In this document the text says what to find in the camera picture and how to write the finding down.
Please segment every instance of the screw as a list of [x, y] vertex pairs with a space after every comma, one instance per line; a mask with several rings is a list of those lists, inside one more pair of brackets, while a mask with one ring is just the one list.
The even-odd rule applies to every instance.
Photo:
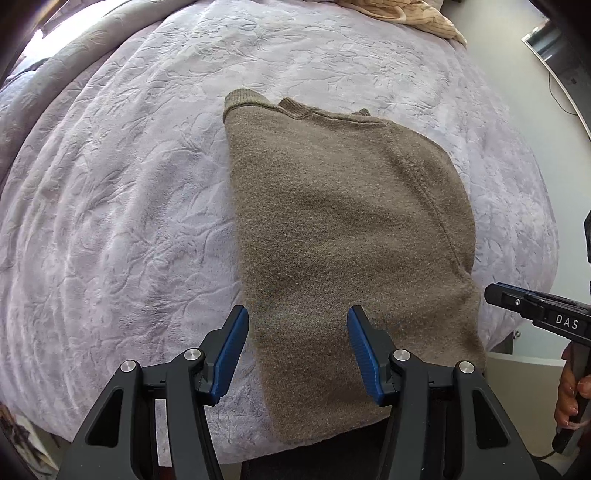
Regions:
[[121, 364], [122, 372], [131, 372], [135, 368], [135, 362], [133, 360], [126, 360]]
[[187, 360], [196, 360], [201, 356], [201, 350], [199, 348], [190, 348], [183, 355]]
[[465, 374], [474, 373], [474, 365], [472, 365], [470, 362], [460, 362], [459, 366], [460, 370]]
[[405, 362], [410, 358], [408, 350], [399, 349], [394, 352], [394, 358], [400, 362]]

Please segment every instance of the blue rubber pad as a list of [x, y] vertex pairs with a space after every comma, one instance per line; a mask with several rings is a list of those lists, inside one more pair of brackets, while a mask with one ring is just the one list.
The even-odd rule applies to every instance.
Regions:
[[210, 392], [210, 397], [215, 403], [228, 393], [247, 334], [248, 311], [242, 308], [215, 363], [213, 385]]
[[379, 382], [378, 362], [353, 309], [349, 309], [347, 314], [347, 330], [349, 331], [349, 340], [361, 371], [365, 390], [374, 399], [375, 403], [381, 405], [385, 395]]

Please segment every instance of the blue gripper pad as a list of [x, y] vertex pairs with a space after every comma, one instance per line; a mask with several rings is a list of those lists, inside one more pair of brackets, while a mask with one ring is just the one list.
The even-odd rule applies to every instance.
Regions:
[[385, 394], [380, 382], [379, 364], [366, 335], [368, 327], [371, 328], [371, 325], [361, 307], [351, 307], [347, 314], [347, 330], [351, 347], [361, 371], [365, 390], [374, 399], [374, 402], [381, 406], [384, 403]]
[[248, 311], [236, 305], [223, 327], [203, 339], [199, 348], [205, 353], [206, 372], [198, 390], [207, 394], [208, 405], [228, 393], [247, 334]]

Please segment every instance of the beige knitted cloth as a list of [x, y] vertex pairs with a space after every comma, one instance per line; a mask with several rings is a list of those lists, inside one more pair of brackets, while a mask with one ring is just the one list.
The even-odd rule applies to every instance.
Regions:
[[367, 110], [226, 97], [243, 299], [275, 434], [305, 442], [388, 415], [349, 345], [360, 304], [427, 362], [484, 366], [475, 225], [449, 156]]
[[385, 22], [411, 25], [466, 45], [466, 39], [454, 24], [435, 7], [421, 0], [339, 0], [337, 3]]

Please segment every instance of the hand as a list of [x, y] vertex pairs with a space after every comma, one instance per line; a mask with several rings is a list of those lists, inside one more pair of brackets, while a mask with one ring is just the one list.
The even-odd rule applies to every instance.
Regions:
[[560, 377], [558, 401], [554, 411], [554, 419], [562, 428], [569, 428], [569, 417], [576, 415], [579, 411], [575, 400], [576, 393], [579, 392], [583, 398], [591, 398], [591, 375], [582, 378], [577, 384], [571, 369], [570, 349], [569, 345], [562, 353], [562, 359], [566, 360], [566, 364]]

